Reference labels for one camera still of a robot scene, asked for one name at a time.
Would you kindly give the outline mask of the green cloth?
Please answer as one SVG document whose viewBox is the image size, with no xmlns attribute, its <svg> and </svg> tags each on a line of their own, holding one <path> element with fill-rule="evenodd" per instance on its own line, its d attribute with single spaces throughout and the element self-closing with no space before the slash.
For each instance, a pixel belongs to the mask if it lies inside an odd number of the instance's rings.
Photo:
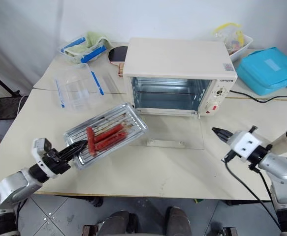
<svg viewBox="0 0 287 236">
<path fill-rule="evenodd" d="M 71 57 L 82 57 L 102 46 L 104 46 L 105 49 L 110 49 L 112 44 L 105 35 L 88 31 L 78 38 L 66 43 L 64 46 L 61 46 L 60 52 Z"/>
</svg>

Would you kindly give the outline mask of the clear bag with yellow items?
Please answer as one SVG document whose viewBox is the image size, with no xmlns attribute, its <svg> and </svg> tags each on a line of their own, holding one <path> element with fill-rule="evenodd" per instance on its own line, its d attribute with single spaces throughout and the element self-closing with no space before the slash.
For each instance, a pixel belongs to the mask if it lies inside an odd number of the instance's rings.
<svg viewBox="0 0 287 236">
<path fill-rule="evenodd" d="M 225 44 L 229 55 L 234 54 L 244 47 L 244 34 L 241 25 L 237 23 L 225 23 L 213 31 L 214 38 Z"/>
</svg>

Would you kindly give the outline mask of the dark rounded shape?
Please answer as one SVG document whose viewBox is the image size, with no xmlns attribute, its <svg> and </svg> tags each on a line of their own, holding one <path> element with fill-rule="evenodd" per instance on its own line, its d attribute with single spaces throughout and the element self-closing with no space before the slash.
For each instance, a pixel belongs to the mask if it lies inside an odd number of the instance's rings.
<svg viewBox="0 0 287 236">
<path fill-rule="evenodd" d="M 166 212 L 166 236 L 192 236 L 190 221 L 185 212 L 170 206 Z"/>
<path fill-rule="evenodd" d="M 111 214 L 99 229 L 96 236 L 126 236 L 139 232 L 136 214 L 121 210 Z"/>
</svg>

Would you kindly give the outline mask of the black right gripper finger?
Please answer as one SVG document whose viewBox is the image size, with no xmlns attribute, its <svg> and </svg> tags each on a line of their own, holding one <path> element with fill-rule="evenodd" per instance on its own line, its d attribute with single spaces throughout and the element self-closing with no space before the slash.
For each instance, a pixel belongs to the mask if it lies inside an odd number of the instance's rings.
<svg viewBox="0 0 287 236">
<path fill-rule="evenodd" d="M 227 143 L 227 141 L 230 138 L 230 135 L 227 133 L 223 133 L 223 132 L 218 132 L 216 133 L 216 135 L 218 136 L 218 138 L 223 141 L 224 143 Z"/>
<path fill-rule="evenodd" d="M 231 133 L 230 131 L 217 127 L 213 127 L 212 131 L 219 137 L 230 138 L 233 135 L 233 133 Z"/>
</svg>

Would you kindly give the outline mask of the red sausage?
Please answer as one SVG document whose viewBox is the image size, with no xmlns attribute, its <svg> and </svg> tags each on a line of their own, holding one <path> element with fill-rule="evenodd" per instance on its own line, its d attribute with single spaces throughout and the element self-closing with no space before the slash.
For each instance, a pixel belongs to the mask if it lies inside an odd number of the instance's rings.
<svg viewBox="0 0 287 236">
<path fill-rule="evenodd" d="M 87 139 L 88 139 L 89 154 L 91 156 L 94 156 L 96 153 L 96 149 L 95 149 L 95 136 L 94 136 L 94 131 L 93 131 L 92 127 L 90 127 L 90 126 L 87 127 L 86 133 L 87 133 Z"/>
<path fill-rule="evenodd" d="M 128 135 L 127 132 L 125 131 L 121 131 L 121 132 L 117 132 L 111 136 L 109 136 L 108 138 L 98 142 L 95 144 L 95 151 L 101 151 L 105 148 L 107 148 L 110 145 L 113 145 L 121 140 L 123 140 L 124 138 L 126 138 Z"/>
<path fill-rule="evenodd" d="M 121 123 L 119 123 L 119 124 L 117 124 L 117 125 L 115 125 L 115 126 L 109 128 L 108 130 L 106 130 L 106 131 L 104 131 L 104 132 L 102 132 L 102 133 L 96 135 L 96 136 L 94 137 L 95 143 L 98 143 L 98 142 L 100 142 L 100 141 L 102 141 L 102 140 L 104 140 L 104 139 L 110 137 L 111 135 L 113 135 L 113 134 L 115 134 L 115 133 L 121 131 L 121 130 L 123 129 L 123 127 L 124 127 L 124 126 L 123 126 Z"/>
</svg>

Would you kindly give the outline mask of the empty clear plastic container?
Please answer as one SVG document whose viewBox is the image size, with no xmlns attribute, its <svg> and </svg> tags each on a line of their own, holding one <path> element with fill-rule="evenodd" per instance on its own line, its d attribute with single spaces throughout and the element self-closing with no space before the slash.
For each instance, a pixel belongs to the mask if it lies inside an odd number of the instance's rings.
<svg viewBox="0 0 287 236">
<path fill-rule="evenodd" d="M 54 81 L 61 108 L 71 112 L 90 109 L 104 97 L 99 77 L 86 63 L 57 71 Z"/>
</svg>

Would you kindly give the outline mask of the silver metal baking tray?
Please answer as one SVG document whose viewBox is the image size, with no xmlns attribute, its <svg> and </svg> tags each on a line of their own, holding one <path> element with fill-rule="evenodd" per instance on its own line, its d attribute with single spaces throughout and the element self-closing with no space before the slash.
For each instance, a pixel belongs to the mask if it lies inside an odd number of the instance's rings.
<svg viewBox="0 0 287 236">
<path fill-rule="evenodd" d="M 113 151 L 138 139 L 148 131 L 148 127 L 143 119 L 136 114 L 134 108 L 130 104 L 124 103 L 95 116 L 64 133 L 64 140 L 70 145 L 76 141 L 88 140 L 86 128 L 89 126 L 92 127 L 94 136 L 96 136 L 119 123 L 124 126 L 121 131 L 128 133 L 127 137 L 101 151 L 96 151 L 94 156 L 89 154 L 88 146 L 86 146 L 73 159 L 73 162 L 78 169 L 84 169 Z"/>
</svg>

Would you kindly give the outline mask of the clear container with blue clips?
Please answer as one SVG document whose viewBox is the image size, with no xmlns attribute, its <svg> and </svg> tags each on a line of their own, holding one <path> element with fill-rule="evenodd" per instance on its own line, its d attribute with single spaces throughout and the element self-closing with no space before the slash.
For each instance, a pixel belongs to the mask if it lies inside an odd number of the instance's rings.
<svg viewBox="0 0 287 236">
<path fill-rule="evenodd" d="M 91 43 L 90 37 L 82 35 L 59 47 L 59 53 L 74 64 L 87 63 L 95 60 L 99 55 L 111 47 L 109 40 L 102 36 Z"/>
</svg>

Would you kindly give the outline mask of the black table tennis paddle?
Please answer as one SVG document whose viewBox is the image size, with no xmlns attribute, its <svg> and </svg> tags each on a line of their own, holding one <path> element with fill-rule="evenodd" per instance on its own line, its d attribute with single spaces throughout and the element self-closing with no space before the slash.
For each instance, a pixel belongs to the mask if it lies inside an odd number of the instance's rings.
<svg viewBox="0 0 287 236">
<path fill-rule="evenodd" d="M 112 48 L 108 53 L 108 60 L 111 64 L 118 67 L 118 76 L 123 77 L 123 68 L 127 55 L 128 46 L 118 46 Z"/>
</svg>

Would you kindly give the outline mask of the beige paper cup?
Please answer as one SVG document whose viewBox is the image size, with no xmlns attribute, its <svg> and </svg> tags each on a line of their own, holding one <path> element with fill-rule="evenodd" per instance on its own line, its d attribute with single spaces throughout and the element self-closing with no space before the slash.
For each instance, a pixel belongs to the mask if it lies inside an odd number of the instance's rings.
<svg viewBox="0 0 287 236">
<path fill-rule="evenodd" d="M 287 131 L 271 143 L 271 152 L 277 155 L 287 153 Z"/>
</svg>

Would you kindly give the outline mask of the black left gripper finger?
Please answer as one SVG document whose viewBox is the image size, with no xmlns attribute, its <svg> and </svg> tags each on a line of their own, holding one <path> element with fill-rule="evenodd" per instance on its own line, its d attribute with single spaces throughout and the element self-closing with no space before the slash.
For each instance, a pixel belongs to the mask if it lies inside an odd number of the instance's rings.
<svg viewBox="0 0 287 236">
<path fill-rule="evenodd" d="M 78 146 L 68 146 L 64 149 L 64 160 L 70 161 L 74 156 L 78 155 L 83 149 L 85 145 L 78 145 Z"/>
<path fill-rule="evenodd" d="M 86 141 L 86 140 L 80 140 L 80 141 L 74 142 L 74 143 L 71 144 L 71 145 L 73 145 L 73 146 L 85 145 L 85 146 L 86 146 L 87 144 L 88 144 L 88 141 Z M 60 151 L 59 154 L 64 154 L 64 149 L 63 149 L 62 151 Z"/>
</svg>

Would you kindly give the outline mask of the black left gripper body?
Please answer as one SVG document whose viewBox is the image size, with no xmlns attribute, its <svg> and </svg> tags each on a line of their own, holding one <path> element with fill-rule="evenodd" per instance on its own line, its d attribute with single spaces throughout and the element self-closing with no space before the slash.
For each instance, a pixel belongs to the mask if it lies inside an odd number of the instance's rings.
<svg viewBox="0 0 287 236">
<path fill-rule="evenodd" d="M 55 148 L 44 154 L 44 163 L 55 174 L 63 174 L 71 168 L 69 161 L 72 159 L 69 147 L 57 151 Z"/>
</svg>

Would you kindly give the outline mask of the blue insulated lunch bag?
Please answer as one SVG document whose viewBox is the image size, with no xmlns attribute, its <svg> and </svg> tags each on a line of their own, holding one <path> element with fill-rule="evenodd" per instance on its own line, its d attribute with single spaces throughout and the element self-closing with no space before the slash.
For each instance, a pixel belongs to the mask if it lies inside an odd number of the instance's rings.
<svg viewBox="0 0 287 236">
<path fill-rule="evenodd" d="M 238 77 L 257 95 L 287 87 L 287 56 L 278 48 L 255 51 L 241 59 Z"/>
</svg>

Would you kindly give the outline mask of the white plastic bin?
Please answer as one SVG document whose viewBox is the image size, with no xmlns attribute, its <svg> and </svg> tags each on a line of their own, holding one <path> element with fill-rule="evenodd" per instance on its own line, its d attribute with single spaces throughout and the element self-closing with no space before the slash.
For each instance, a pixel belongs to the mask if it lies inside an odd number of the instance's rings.
<svg viewBox="0 0 287 236">
<path fill-rule="evenodd" d="M 230 59 L 232 62 L 235 62 L 238 59 L 240 59 L 240 57 L 246 52 L 246 50 L 254 41 L 251 37 L 245 34 L 243 35 L 243 37 L 244 37 L 244 46 L 230 55 Z"/>
</svg>

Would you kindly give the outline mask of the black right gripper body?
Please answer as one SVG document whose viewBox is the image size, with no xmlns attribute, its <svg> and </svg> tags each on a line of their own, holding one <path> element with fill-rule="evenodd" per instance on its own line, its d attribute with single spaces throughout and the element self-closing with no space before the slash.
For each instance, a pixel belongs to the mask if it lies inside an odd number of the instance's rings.
<svg viewBox="0 0 287 236">
<path fill-rule="evenodd" d="M 228 138 L 223 138 L 222 141 L 224 143 L 227 143 L 229 140 L 233 140 L 237 137 L 237 135 L 233 134 L 231 137 L 228 137 Z M 225 156 L 224 158 L 222 159 L 222 162 L 224 163 L 228 163 L 230 162 L 234 157 L 242 157 L 240 154 L 236 153 L 234 150 L 230 150 Z"/>
</svg>

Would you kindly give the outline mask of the glass toaster oven door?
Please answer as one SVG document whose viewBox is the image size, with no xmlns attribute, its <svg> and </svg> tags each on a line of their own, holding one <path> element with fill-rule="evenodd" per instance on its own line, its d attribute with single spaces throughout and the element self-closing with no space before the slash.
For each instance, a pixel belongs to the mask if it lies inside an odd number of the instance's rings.
<svg viewBox="0 0 287 236">
<path fill-rule="evenodd" d="M 204 149 L 200 120 L 196 117 L 142 115 L 148 132 L 132 146 Z"/>
</svg>

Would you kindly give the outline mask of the cream toaster oven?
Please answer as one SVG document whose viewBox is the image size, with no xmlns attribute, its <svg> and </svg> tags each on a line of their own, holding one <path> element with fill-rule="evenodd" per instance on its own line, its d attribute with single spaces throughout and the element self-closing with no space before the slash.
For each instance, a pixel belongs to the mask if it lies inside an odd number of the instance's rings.
<svg viewBox="0 0 287 236">
<path fill-rule="evenodd" d="M 204 117 L 219 110 L 237 73 L 222 42 L 132 38 L 123 79 L 141 114 Z"/>
</svg>

